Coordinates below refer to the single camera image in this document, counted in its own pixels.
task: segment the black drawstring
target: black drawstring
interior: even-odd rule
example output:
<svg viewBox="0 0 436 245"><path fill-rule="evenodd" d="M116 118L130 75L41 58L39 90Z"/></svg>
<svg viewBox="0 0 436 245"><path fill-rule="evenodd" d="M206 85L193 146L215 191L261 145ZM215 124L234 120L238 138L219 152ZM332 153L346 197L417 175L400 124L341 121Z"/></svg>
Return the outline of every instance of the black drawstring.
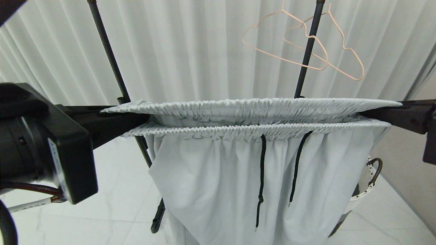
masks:
<svg viewBox="0 0 436 245"><path fill-rule="evenodd" d="M310 132L306 133L303 136L303 138L301 139L300 145L298 146L297 158L295 160L294 180L292 181L292 191L291 191L291 196L289 197L289 204L292 202L292 200L294 198L295 185L296 185L296 182L297 182L297 175L298 175L298 163L300 161L301 150L303 150L304 142L306 141L306 139L309 137L309 135L311 133L313 133L313 131L310 131Z"/></svg>
<svg viewBox="0 0 436 245"><path fill-rule="evenodd" d="M260 204L263 202L263 175L265 173L265 152L266 152L266 138L265 135L260 137L262 139L262 154L260 155L260 188L259 188L259 203L257 203L257 216L256 216L256 229L259 226L259 213Z"/></svg>

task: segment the pink wire hanger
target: pink wire hanger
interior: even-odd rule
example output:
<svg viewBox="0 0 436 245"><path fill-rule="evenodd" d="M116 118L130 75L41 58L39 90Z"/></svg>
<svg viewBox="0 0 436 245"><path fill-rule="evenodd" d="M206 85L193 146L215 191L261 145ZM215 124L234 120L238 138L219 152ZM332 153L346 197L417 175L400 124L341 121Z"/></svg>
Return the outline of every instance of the pink wire hanger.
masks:
<svg viewBox="0 0 436 245"><path fill-rule="evenodd" d="M242 42L243 42L244 44L246 44L246 45L248 45L248 46L254 48L254 49L257 50L257 51L260 51L260 52L262 52L262 53L264 53L264 54L267 54L267 55L273 56L273 57L275 57L275 58L277 58L277 59L281 59L281 60L283 60L283 61L287 61L287 62L290 62L290 63L296 64L296 65L299 65L299 66L303 66L303 67L311 68L311 69L318 70L318 71L324 70L324 69L329 65L329 63L328 63L328 54L327 54L327 51L326 51L326 49L324 48L324 46L322 45L321 41L320 41L316 36L309 36L309 35L307 34L307 26L306 26L305 21L302 21L302 20L300 20L299 18L293 16L291 13L287 12L284 8L285 8L285 1L283 1L283 5L282 5L282 9L281 9L281 10L276 11L276 12L271 13L271 14L268 14L268 15L265 15L264 17L262 17L262 18L259 19L259 22L258 22L257 24L252 25L252 26L250 26L247 30L245 30L245 31L244 31L244 34L243 34L243 36L242 36ZM268 17L270 17L270 16L272 16L272 15L279 14L279 13L285 13L286 15L288 15L288 16L292 17L293 19L295 19L296 21L300 22L300 23L301 23L301 26L298 27L298 28L300 29L301 27L304 26L304 30L305 30L304 34L306 35L306 37L307 37L307 38L314 38L314 39L319 43L319 45L320 45L321 48L323 49L324 54L325 54L325 56L326 56L326 58L325 58L325 60L324 60L324 59L320 58L319 56L317 56L317 55L315 54L318 58L320 58L322 61L325 62L324 66L323 66L322 68L317 68L317 67L313 67L313 66L309 66L309 65L303 65L303 64L301 64L301 63L298 63L298 62L295 62L295 61L291 61L291 60L288 60L288 59L285 59L285 58L282 58L282 57L279 57L279 56L273 55L273 54L271 54L271 53L268 53L268 52L266 52L266 51L263 51L263 50L261 50L261 49L259 49L259 48L256 48L255 46L253 46L253 45L248 44L247 42L245 42L245 34L247 33L248 30L250 30L250 29L253 28L253 27L258 28L258 27L259 27L259 24L260 24L264 19L266 19L266 18L268 18ZM301 47L297 46L296 44L293 44L293 43L291 43L291 44L294 45L294 46L296 46L297 48L302 49Z"/></svg>
<svg viewBox="0 0 436 245"><path fill-rule="evenodd" d="M354 56L356 57L357 61L359 62L360 66L361 66L361 69L362 69L362 75L361 75L361 77L359 77L359 78L355 78L355 77L349 75L348 73L345 73L344 71L340 70L340 69L337 68L336 66L332 65L331 63L328 62L328 60L324 60L323 58L321 58L320 56L318 56L318 55L316 55L316 54L314 54L314 53L312 53L312 54L313 54L315 57L317 57L318 59L320 59L320 60L326 62L329 66L333 67L333 68L334 68L335 70L337 70L338 72L344 74L345 76L347 76L347 77L349 77L349 78L351 78L351 79L353 79L353 80L355 80L355 81L359 81L359 80L363 79L363 77L365 76L365 67L363 66L363 63L362 63L362 61L360 60L359 56L356 54L356 52L355 52L352 48L346 48L346 47L345 47L345 36L344 36L344 33L342 32L341 28L340 28L339 25L337 24L336 20L333 18L333 15L332 15L331 12L330 12L330 7L331 7L331 4L329 4L328 11L322 13L321 15L328 14L328 15L330 16L331 20L333 21L334 25L335 25L336 28L339 30L339 32L340 32L340 34L341 34L341 36L342 36L342 49L344 49L344 50L350 50L351 52L353 52ZM313 16L310 17L309 19L303 21L303 23L306 23L307 21L309 21L309 20L311 20L311 19L313 19ZM298 26L293 26L293 27L289 28L288 30L286 30L286 32L285 32L285 36L283 37L283 40L284 40L285 42L289 43L289 44L294 45L295 47L297 47L297 48L299 48L299 49L301 49L301 50L304 50L304 48L298 46L297 44L291 43L290 41L286 40L286 33L287 33L288 31L290 31L291 29L294 29L294 28L298 28L298 29L300 29L301 27L303 27L303 24L301 24L299 27L298 27Z"/></svg>

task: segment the white marble floor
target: white marble floor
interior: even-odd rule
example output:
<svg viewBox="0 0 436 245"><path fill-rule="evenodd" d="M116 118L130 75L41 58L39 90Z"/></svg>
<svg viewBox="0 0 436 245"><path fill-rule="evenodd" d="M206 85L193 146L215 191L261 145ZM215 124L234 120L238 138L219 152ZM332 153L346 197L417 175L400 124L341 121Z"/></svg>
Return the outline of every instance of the white marble floor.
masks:
<svg viewBox="0 0 436 245"><path fill-rule="evenodd" d="M51 204L13 214L22 245L173 244L165 217L150 225L160 196L133 138L117 138L95 151L99 193L77 204ZM12 191L7 206L45 197ZM436 238L381 177L326 245L436 245Z"/></svg>

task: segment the wall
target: wall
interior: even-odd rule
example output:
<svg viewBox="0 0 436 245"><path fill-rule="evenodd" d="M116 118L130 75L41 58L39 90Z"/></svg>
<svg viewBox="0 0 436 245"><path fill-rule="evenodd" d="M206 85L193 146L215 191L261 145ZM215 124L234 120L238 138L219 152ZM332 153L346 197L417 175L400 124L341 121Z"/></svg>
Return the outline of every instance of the wall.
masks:
<svg viewBox="0 0 436 245"><path fill-rule="evenodd" d="M413 99L436 98L436 72ZM426 135L392 127L372 151L382 174L436 234L436 166L424 163Z"/></svg>

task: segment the brown basket handle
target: brown basket handle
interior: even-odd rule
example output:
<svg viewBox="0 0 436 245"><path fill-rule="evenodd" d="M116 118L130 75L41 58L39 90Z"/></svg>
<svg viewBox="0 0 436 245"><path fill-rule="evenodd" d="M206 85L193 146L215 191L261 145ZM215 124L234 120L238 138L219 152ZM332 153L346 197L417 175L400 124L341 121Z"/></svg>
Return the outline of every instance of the brown basket handle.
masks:
<svg viewBox="0 0 436 245"><path fill-rule="evenodd" d="M371 161L369 161L369 162L366 163L366 165L372 165L372 166L374 166L374 163L375 163L376 161L378 162L378 168L377 168L377 170L376 170L374 176L372 177L372 180L368 183L368 186L370 186L371 184L372 184L372 185L375 185L375 181L377 180L378 175L379 175L380 172L382 171L383 161L382 161L380 158L374 158L374 159L372 159Z"/></svg>

